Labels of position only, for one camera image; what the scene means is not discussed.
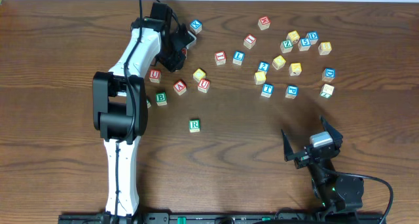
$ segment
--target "brown wooden surface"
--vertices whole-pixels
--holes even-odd
[[[321,131],[318,115],[344,135],[335,168],[378,176],[395,200],[389,223],[418,223],[419,5],[384,3],[168,2],[182,22],[203,23],[181,71],[150,83],[149,123],[138,153],[141,203],[173,212],[274,212],[320,205],[307,169],[283,161],[280,128],[295,151]],[[150,2],[144,3],[149,14]],[[107,200],[107,159],[92,122],[92,77],[120,58],[138,16],[136,1],[5,0],[0,6],[0,223],[56,223],[62,212],[98,212]],[[268,15],[268,30],[257,20]],[[271,98],[253,82],[260,61],[280,54],[289,31],[315,30],[333,50],[297,47],[271,67]],[[248,50],[243,39],[257,44]],[[216,66],[224,50],[227,64]],[[235,50],[246,53],[232,65]],[[287,66],[302,63],[299,77]],[[197,91],[192,73],[211,81]],[[335,93],[319,97],[325,67]],[[173,84],[183,79],[187,93]],[[285,99],[285,88],[300,88]],[[166,90],[168,105],[154,93]],[[188,120],[202,131],[190,134]],[[365,182],[363,211],[383,212],[385,186]]]

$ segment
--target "tabletop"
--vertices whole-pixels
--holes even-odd
[[[143,2],[148,15],[151,2]],[[388,223],[418,223],[419,5],[398,3],[167,1],[187,25],[202,22],[181,71],[146,78],[149,122],[137,156],[142,206],[172,212],[275,212],[321,205],[306,168],[283,159],[283,128],[294,150],[322,131],[323,115],[344,136],[336,170],[377,176],[394,189]],[[93,127],[92,77],[108,71],[130,40],[137,1],[4,0],[0,6],[0,222],[56,223],[62,213],[103,211],[107,159]],[[268,16],[261,31],[257,21]],[[283,54],[261,96],[258,63],[281,54],[297,30],[317,31],[333,50],[317,46]],[[243,45],[251,33],[252,49]],[[234,51],[245,52],[242,66]],[[216,65],[214,53],[227,63]],[[302,73],[290,77],[289,63]],[[326,67],[337,71],[331,98],[319,96]],[[197,90],[203,69],[210,89]],[[187,84],[178,96],[173,84]],[[299,87],[285,98],[289,85]],[[165,91],[168,104],[154,95]],[[188,121],[200,119],[190,133]],[[365,182],[363,212],[383,212],[387,188]]]

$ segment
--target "wooden table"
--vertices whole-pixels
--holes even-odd
[[[168,1],[186,24],[203,23],[181,71],[161,65],[146,80],[152,99],[138,153],[141,203],[173,212],[275,212],[320,205],[307,169],[284,162],[283,128],[294,150],[321,132],[319,115],[344,135],[333,159],[342,172],[381,177],[395,200],[389,223],[417,223],[419,205],[419,5],[385,3]],[[151,2],[144,2],[148,15]],[[270,28],[257,27],[267,15]],[[136,1],[5,0],[0,6],[0,222],[56,223],[62,212],[99,212],[107,200],[107,159],[92,122],[92,77],[120,58],[138,16]],[[271,67],[271,98],[253,74],[272,62],[289,31],[317,31],[333,50],[284,54],[299,77]],[[248,50],[244,37],[257,44]],[[227,64],[216,66],[224,50]],[[235,50],[244,64],[232,64]],[[197,91],[192,73],[211,87]],[[337,70],[332,98],[319,96],[325,67]],[[187,93],[173,84],[183,79]],[[294,100],[285,88],[300,88]],[[166,90],[168,105],[154,94]],[[202,130],[190,134],[188,120]],[[363,211],[383,212],[388,190],[365,182]]]

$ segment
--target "wood grain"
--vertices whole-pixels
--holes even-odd
[[[141,204],[173,212],[275,212],[320,205],[307,170],[283,161],[283,128],[295,150],[321,131],[325,115],[344,135],[337,170],[378,176],[395,192],[388,223],[418,223],[419,5],[168,1],[182,22],[203,23],[181,71],[147,81],[152,99],[138,154]],[[151,2],[144,2],[148,14]],[[135,1],[6,0],[0,6],[0,223],[56,223],[63,212],[98,212],[107,199],[107,160],[92,123],[92,77],[120,58],[137,17]],[[267,15],[270,28],[257,19]],[[296,29],[316,30],[333,50],[284,54],[299,77],[271,69],[271,98],[253,82],[260,61],[280,54]],[[243,39],[257,44],[248,50]],[[227,64],[216,66],[224,50]],[[246,53],[242,67],[231,63]],[[198,68],[207,94],[192,79]],[[332,98],[319,97],[321,73],[337,70]],[[178,96],[173,84],[188,91]],[[299,96],[285,99],[288,84]],[[168,105],[154,94],[166,90]],[[202,131],[190,134],[188,120]],[[385,186],[365,182],[363,211],[384,211]]]

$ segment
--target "green block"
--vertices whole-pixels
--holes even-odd
[[[178,217],[177,224],[186,224],[186,217]]]
[[[156,94],[156,103],[157,103],[158,106],[168,104],[167,98],[166,98],[166,93],[163,92],[163,93]]]
[[[189,132],[199,132],[200,124],[199,120],[190,120],[189,121]]]
[[[290,40],[283,41],[282,45],[283,45],[284,48],[292,48],[293,47],[293,43]]]

